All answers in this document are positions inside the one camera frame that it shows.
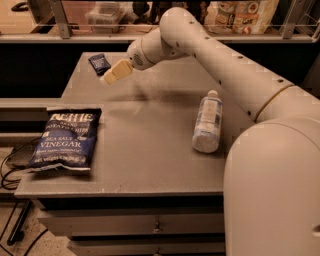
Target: bottle label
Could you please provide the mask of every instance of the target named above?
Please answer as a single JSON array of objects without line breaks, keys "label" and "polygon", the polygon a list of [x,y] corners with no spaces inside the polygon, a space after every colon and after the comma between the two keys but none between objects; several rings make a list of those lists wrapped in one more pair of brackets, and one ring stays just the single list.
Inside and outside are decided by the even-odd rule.
[{"label": "bottle label", "polygon": [[197,119],[196,129],[212,133],[219,128],[221,121],[222,103],[216,99],[207,99],[203,101]]}]

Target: gray table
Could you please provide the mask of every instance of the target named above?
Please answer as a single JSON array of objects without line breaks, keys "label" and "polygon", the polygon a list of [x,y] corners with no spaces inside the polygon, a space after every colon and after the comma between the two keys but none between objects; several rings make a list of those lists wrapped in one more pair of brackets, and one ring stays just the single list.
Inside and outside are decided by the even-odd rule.
[{"label": "gray table", "polygon": [[[15,196],[42,208],[39,221],[68,236],[77,255],[223,255],[225,161],[252,121],[192,57],[109,85],[88,62],[95,54],[82,55],[60,99],[0,103],[102,109],[89,174],[29,173]],[[125,54],[105,56],[114,64]],[[200,101],[212,89],[224,102],[222,137],[217,152],[203,154],[191,139]]]},{"label": "gray table", "polygon": [[[61,99],[49,106],[101,107],[88,176],[24,176],[17,197],[213,195],[223,190],[225,158],[251,120],[191,57],[164,61],[109,85],[84,53]],[[124,53],[105,53],[113,64]],[[218,152],[191,146],[200,100],[211,89],[224,102]]]}]

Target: table surface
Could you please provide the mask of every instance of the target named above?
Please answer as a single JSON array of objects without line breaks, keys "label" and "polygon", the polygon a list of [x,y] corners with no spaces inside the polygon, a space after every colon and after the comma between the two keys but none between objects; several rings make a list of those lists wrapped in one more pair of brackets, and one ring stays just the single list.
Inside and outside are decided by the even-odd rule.
[{"label": "table surface", "polygon": [[[129,77],[109,85],[88,62],[95,54],[83,53],[62,97],[47,104],[102,108],[92,170],[85,176],[29,173],[15,195],[222,194],[228,151],[235,138],[253,125],[228,93],[192,57],[164,61],[145,71],[134,70]],[[119,52],[104,54],[111,64],[125,57]],[[222,137],[217,152],[203,154],[192,148],[191,139],[200,101],[212,89],[219,92],[224,103]]]}]

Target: floor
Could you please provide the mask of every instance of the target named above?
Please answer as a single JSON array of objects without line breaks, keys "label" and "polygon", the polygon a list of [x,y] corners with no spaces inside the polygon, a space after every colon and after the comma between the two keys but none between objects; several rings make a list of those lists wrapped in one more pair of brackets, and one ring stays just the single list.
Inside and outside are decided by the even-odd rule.
[{"label": "floor", "polygon": [[[3,234],[2,239],[0,240],[1,246],[3,246],[8,252],[4,251],[3,248],[0,248],[1,256],[24,256],[32,242],[37,238],[37,236],[46,228],[39,223],[36,216],[39,209],[34,206],[31,207],[27,219],[21,229],[24,233],[22,241],[17,241],[13,245],[7,245],[7,240],[10,237],[11,231],[15,225],[15,222],[24,206],[23,202],[20,202],[17,205],[17,208],[14,211],[14,214],[5,229],[7,220],[10,218],[10,215],[15,206],[14,202],[0,202],[0,237]],[[31,248],[28,256],[75,256],[74,253],[69,251],[66,248],[68,239],[65,237],[55,237],[50,231],[47,231],[41,238],[34,244]]]}]

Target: white bottle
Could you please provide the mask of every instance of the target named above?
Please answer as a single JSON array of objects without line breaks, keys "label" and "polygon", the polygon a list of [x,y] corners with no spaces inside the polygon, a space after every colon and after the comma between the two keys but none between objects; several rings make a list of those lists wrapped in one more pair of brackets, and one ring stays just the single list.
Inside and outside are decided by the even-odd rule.
[{"label": "white bottle", "polygon": [[203,153],[217,150],[220,142],[222,101],[218,93],[209,91],[200,103],[198,118],[192,137],[192,146]]}]

